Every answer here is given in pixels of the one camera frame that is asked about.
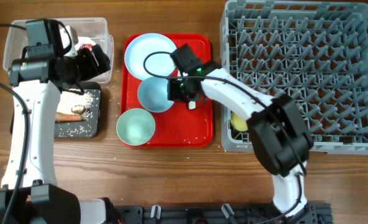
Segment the white plastic spoon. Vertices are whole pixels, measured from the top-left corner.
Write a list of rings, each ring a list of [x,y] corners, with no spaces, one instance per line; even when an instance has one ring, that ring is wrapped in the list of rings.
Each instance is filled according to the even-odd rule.
[[[195,101],[189,101],[188,102],[188,109],[189,110],[195,110],[196,109],[196,102]]]

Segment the blue bowl with rice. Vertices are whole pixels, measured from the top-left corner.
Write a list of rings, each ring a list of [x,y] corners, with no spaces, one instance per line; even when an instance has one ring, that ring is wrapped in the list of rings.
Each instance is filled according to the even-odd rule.
[[[141,82],[137,97],[143,108],[153,113],[169,110],[174,102],[168,99],[168,80],[150,77]]]

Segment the pile of rice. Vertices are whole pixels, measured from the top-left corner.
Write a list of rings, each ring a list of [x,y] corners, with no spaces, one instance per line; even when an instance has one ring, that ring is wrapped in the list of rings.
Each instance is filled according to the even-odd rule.
[[[86,120],[92,115],[90,108],[97,104],[97,100],[98,97],[90,91],[85,91],[82,95],[74,91],[63,91],[57,107],[57,113],[74,114],[71,112],[71,108],[75,105],[83,105],[86,111],[80,115]]]

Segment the brown food scrap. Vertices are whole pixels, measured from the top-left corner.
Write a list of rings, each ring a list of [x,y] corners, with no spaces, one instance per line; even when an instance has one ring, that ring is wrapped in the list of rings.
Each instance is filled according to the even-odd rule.
[[[75,105],[71,108],[71,112],[74,114],[83,114],[85,111],[86,108],[83,105]]]

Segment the large light blue plate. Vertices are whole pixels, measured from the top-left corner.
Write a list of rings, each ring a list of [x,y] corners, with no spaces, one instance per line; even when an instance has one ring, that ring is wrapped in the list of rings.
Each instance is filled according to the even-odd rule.
[[[169,76],[175,69],[175,64],[170,58],[170,53],[177,47],[171,39],[162,34],[148,33],[142,34],[126,47],[124,63],[128,72],[139,80],[145,80],[151,75],[144,70],[145,58],[154,52],[146,61],[146,69],[156,75]]]

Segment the yellow plastic cup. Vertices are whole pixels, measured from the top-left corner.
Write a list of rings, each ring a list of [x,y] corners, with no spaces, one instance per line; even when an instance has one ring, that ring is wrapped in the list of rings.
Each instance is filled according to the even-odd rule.
[[[248,130],[246,120],[242,119],[240,116],[233,112],[231,113],[230,123],[237,131],[246,132]]]

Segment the green bowl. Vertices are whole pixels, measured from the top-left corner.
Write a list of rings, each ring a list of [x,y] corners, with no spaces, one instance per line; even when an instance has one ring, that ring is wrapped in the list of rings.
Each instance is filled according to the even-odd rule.
[[[145,109],[133,108],[120,115],[116,132],[120,140],[129,146],[147,143],[155,133],[154,117]]]

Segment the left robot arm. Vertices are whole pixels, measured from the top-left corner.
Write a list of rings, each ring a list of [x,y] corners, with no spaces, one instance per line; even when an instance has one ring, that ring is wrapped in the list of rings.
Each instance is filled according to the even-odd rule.
[[[14,97],[11,152],[0,188],[0,223],[122,223],[110,199],[81,201],[57,185],[53,163],[54,127],[65,85],[79,86],[110,70],[99,45],[70,55],[62,22],[25,23],[29,41],[8,70],[5,86]]]

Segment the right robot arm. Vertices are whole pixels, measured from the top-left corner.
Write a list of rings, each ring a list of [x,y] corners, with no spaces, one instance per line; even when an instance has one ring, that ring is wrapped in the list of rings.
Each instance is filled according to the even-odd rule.
[[[305,167],[314,143],[294,100],[254,90],[218,62],[202,62],[187,44],[169,56],[181,75],[168,79],[168,99],[195,101],[204,95],[242,118],[256,158],[272,175],[275,208],[291,222],[304,215]]]

